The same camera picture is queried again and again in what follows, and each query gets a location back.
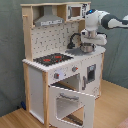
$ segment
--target wooden play kitchen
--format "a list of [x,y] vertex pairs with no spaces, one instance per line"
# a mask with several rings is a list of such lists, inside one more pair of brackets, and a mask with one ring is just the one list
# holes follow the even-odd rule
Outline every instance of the wooden play kitchen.
[[[105,49],[97,46],[94,52],[80,55],[67,52],[71,36],[85,29],[84,14],[90,4],[21,5],[26,107],[45,128],[93,128]],[[78,53],[79,36],[73,38],[73,43]],[[84,108],[82,123],[71,115],[80,108]]]

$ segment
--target control knob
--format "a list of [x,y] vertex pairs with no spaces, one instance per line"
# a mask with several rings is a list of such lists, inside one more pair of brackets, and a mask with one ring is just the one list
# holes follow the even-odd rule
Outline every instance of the control knob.
[[77,67],[73,67],[72,71],[75,72],[78,68]]
[[59,74],[58,74],[58,73],[55,73],[55,74],[54,74],[54,78],[55,78],[55,79],[59,79]]

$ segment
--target open oven door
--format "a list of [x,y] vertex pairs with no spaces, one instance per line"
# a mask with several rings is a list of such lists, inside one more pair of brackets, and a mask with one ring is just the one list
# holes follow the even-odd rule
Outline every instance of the open oven door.
[[[84,108],[82,126],[63,120],[79,108]],[[95,97],[84,93],[49,87],[49,122],[57,128],[93,128]]]

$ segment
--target cabinet handle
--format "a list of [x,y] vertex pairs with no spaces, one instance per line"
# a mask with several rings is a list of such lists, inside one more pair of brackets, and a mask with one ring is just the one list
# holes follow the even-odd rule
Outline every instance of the cabinet handle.
[[70,15],[68,16],[68,19],[71,19],[71,17],[72,17],[72,7],[68,6],[68,10],[70,11]]
[[86,77],[85,76],[83,76],[83,80],[84,80],[84,87],[82,87],[82,90],[85,90],[86,88]]
[[60,93],[60,96],[66,99],[70,99],[70,100],[79,100],[79,97],[76,96],[67,96],[64,93]]

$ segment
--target gray wall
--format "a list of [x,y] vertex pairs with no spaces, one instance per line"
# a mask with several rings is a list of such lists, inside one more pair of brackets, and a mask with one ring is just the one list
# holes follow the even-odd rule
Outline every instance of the gray wall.
[[[25,101],[22,59],[24,55],[23,27],[20,4],[60,2],[60,0],[0,0],[0,116],[16,109]],[[91,8],[105,10],[123,18],[128,14],[127,0],[91,0]],[[105,30],[108,35],[105,46],[103,78],[128,88],[128,31]]]

